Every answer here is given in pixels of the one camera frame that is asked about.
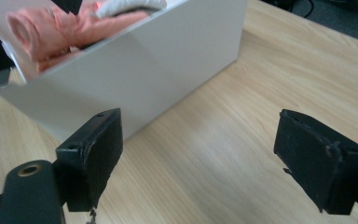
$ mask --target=white box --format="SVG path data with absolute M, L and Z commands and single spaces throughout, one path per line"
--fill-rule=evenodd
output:
M 0 87 L 0 95 L 60 141 L 120 107 L 128 138 L 238 57 L 246 0 L 168 4 L 26 85 Z

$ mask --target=fabric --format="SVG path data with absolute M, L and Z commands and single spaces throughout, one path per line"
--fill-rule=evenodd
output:
M 114 35 L 124 28 L 146 18 L 143 11 L 99 19 L 95 11 L 101 3 L 84 3 L 77 16 L 66 14 L 59 7 L 24 8 L 7 13 L 7 24 L 21 42 L 40 71 L 46 70 L 46 61 L 70 52 L 70 47 L 82 48 Z
M 99 18 L 106 18 L 138 7 L 160 10 L 166 6 L 165 0 L 107 0 L 98 8 L 96 14 Z

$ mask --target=pink cloth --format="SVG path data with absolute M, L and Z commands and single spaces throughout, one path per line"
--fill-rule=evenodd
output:
M 103 40 L 148 16 L 135 11 L 99 19 L 95 11 L 101 4 L 84 3 L 77 16 L 58 7 L 24 8 L 8 12 L 7 23 L 30 58 L 40 63 L 70 52 L 70 47 L 81 48 Z M 47 69 L 46 64 L 40 66 L 41 71 Z

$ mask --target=table surface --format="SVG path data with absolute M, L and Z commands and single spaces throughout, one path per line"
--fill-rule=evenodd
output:
M 282 170 L 283 108 L 358 143 L 358 40 L 249 0 L 239 59 L 125 142 L 98 222 L 357 223 L 358 205 L 320 214 Z M 0 193 L 7 172 L 54 161 L 58 144 L 0 98 Z

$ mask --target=floor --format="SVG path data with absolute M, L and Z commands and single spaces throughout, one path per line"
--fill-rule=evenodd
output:
M 345 9 L 339 7 L 337 1 L 345 0 L 296 0 L 292 12 L 304 17 L 313 4 L 307 19 L 358 39 L 358 7 L 357 10 Z

